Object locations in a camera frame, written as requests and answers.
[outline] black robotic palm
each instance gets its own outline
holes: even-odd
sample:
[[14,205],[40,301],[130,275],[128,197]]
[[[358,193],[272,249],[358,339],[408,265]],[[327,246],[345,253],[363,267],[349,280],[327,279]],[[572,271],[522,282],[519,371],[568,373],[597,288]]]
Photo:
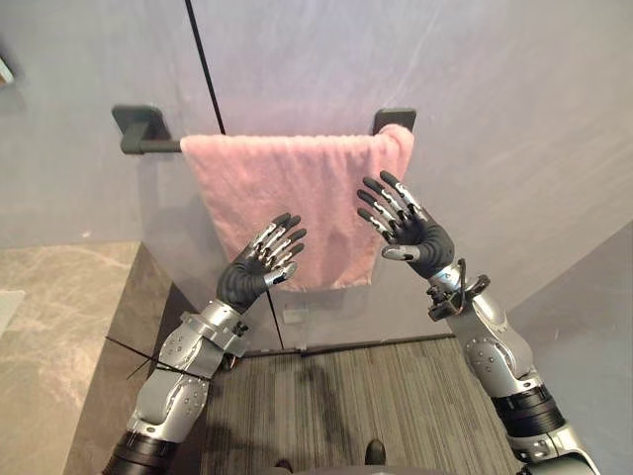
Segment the black robotic palm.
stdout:
[[417,204],[398,178],[385,170],[380,172],[380,177],[401,201],[380,182],[365,177],[365,186],[380,196],[384,204],[371,193],[359,189],[358,197],[371,206],[379,217],[364,208],[359,208],[358,214],[389,243],[383,248],[383,257],[405,260],[415,272],[428,279],[453,262],[453,241],[444,228]]

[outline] gray marble surface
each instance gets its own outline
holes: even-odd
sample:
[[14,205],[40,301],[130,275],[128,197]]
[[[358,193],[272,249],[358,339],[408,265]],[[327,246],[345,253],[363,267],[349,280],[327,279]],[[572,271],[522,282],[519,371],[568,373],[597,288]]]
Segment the gray marble surface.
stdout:
[[[154,345],[171,281],[144,245],[138,250],[108,335],[147,354]],[[149,365],[130,379],[143,358],[106,341],[94,371],[64,475],[99,473],[123,435]]]
[[[113,318],[134,306],[122,296],[130,293],[140,248],[118,242],[0,250],[0,290],[26,292],[0,338],[0,473],[62,473],[104,336]],[[164,276],[159,282],[167,286]]]

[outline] gray striped carpet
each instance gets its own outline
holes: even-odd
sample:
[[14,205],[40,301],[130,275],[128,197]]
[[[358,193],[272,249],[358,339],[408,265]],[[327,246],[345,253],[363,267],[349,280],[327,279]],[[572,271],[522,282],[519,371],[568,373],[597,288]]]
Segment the gray striped carpet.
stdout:
[[495,410],[453,338],[330,354],[243,360],[210,397],[204,474],[362,464],[367,442],[389,465],[459,475],[514,474]]

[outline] towel bar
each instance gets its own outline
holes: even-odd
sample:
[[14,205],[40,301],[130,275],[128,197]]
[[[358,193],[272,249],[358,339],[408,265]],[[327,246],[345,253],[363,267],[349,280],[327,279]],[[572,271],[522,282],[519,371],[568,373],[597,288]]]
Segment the towel bar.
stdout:
[[[152,106],[116,105],[112,108],[121,130],[121,151],[126,155],[179,153],[180,141],[173,141],[159,109]],[[399,124],[413,131],[415,109],[381,109],[374,116],[372,134],[386,124]]]

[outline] robotic hand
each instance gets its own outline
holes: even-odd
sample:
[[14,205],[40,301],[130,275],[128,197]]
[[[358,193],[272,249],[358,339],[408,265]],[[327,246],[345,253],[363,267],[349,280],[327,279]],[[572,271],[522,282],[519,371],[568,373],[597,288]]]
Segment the robotic hand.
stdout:
[[374,213],[359,208],[358,214],[389,244],[383,248],[383,257],[406,261],[428,280],[427,294],[433,302],[429,316],[434,321],[445,319],[457,336],[469,368],[497,409],[514,456],[525,464],[519,474],[598,475],[543,384],[531,348],[487,292],[490,279],[482,275],[467,280],[464,259],[453,264],[454,245],[446,231],[398,178],[387,171],[380,177],[399,198],[377,180],[365,177],[365,186],[384,204],[359,189],[358,197]]
[[292,259],[303,250],[301,218],[285,213],[275,218],[225,269],[217,300],[200,315],[183,314],[182,325],[161,347],[156,369],[138,392],[105,475],[167,473],[182,442],[207,400],[209,383],[225,353],[242,356],[248,327],[241,315],[269,287],[288,280],[297,269]]

